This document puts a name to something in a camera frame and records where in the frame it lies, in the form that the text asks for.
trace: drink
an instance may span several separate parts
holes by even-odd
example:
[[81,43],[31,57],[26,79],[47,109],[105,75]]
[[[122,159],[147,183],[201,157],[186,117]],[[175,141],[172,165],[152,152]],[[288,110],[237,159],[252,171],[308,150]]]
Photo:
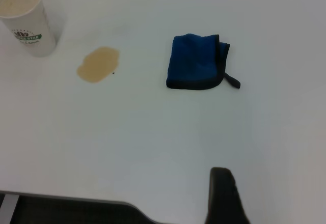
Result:
[[27,13],[39,0],[0,0],[0,16],[13,17]]
[[30,54],[42,57],[54,50],[42,0],[0,0],[0,19]]

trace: liquid spill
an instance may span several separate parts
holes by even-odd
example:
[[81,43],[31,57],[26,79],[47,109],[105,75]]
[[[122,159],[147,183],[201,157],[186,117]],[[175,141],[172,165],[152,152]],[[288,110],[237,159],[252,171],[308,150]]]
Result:
[[84,58],[78,67],[78,76],[90,83],[97,83],[113,73],[118,67],[119,51],[110,47],[100,47]]

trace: folded towel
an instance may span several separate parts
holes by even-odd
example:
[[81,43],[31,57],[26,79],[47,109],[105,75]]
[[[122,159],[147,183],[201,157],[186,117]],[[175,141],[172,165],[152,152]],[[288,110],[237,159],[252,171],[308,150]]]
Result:
[[218,35],[200,37],[194,34],[173,40],[167,87],[205,90],[219,85],[225,78],[233,87],[240,82],[225,73],[230,44],[220,43]]

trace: paper cup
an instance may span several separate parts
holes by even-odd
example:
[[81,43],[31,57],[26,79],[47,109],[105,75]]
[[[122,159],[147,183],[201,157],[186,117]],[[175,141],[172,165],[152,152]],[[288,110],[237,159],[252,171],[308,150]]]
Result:
[[0,14],[0,19],[31,55],[43,57],[54,50],[56,41],[49,28],[42,0],[38,0],[26,13],[17,16]]

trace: white table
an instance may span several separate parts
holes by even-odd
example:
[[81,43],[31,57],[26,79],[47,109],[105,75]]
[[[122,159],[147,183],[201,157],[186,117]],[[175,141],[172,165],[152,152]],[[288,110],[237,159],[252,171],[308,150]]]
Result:
[[[0,190],[121,201],[199,224],[229,168],[253,224],[325,223],[326,0],[44,0],[58,46],[29,56],[0,25]],[[166,88],[176,35],[231,43],[223,81]],[[76,75],[99,46],[114,75]]]

